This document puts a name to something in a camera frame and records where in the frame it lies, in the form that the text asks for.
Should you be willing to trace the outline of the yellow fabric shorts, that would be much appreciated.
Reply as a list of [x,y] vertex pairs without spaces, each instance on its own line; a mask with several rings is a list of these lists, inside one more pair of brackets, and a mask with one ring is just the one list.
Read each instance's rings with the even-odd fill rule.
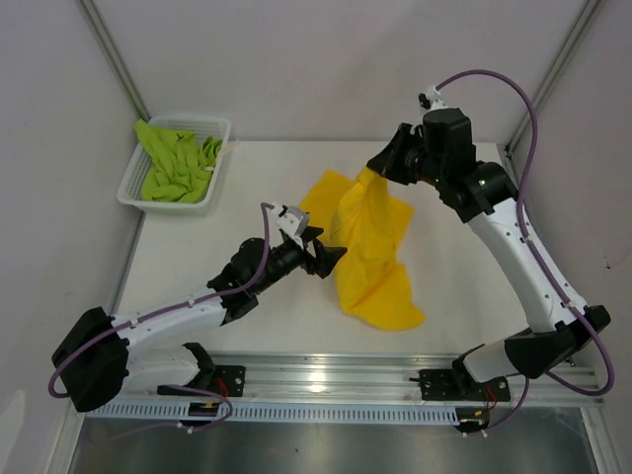
[[383,331],[424,323],[406,267],[397,260],[414,210],[390,195],[385,178],[366,167],[353,179],[328,170],[299,207],[324,229],[327,246],[347,249],[334,269],[345,314]]

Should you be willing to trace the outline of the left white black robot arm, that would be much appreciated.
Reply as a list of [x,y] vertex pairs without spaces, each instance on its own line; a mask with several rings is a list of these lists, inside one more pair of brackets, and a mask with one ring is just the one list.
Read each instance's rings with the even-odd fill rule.
[[85,311],[51,357],[53,379],[80,413],[122,395],[193,397],[218,390],[221,371],[193,336],[241,319],[261,293],[296,270],[328,277],[347,250],[322,243],[322,232],[309,226],[275,247],[250,238],[219,275],[180,301],[144,313]]

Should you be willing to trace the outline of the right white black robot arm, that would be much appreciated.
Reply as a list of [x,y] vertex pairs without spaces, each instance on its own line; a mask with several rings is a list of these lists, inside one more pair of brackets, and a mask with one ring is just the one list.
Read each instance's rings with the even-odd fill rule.
[[457,358],[452,390],[473,398],[488,381],[521,374],[535,379],[585,347],[611,322],[562,276],[535,232],[518,220],[517,189],[498,163],[480,161],[471,121],[459,109],[426,113],[419,125],[402,123],[367,163],[401,185],[424,182],[486,245],[524,311],[526,329]]

